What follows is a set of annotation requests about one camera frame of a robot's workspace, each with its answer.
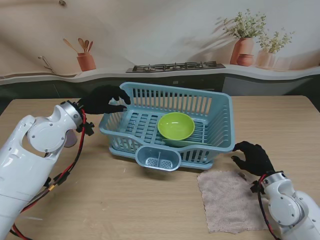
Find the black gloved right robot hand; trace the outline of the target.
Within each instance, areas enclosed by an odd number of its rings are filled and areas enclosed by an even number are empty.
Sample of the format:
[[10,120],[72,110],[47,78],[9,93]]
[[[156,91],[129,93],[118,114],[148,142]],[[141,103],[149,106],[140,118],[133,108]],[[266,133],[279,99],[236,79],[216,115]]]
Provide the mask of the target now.
[[259,144],[242,141],[234,146],[233,152],[235,151],[241,151],[245,156],[245,160],[235,155],[231,157],[241,170],[260,177],[276,172],[266,151]]

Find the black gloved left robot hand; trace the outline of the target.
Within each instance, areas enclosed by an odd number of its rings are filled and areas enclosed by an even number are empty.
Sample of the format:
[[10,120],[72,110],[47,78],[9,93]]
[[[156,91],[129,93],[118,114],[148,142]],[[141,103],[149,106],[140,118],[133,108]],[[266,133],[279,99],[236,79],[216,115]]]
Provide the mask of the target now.
[[131,104],[131,99],[127,93],[119,86],[103,85],[95,88],[89,95],[81,98],[77,105],[86,114],[100,115],[122,112],[127,107],[125,105],[111,105],[110,100],[119,101],[122,99],[126,105]]

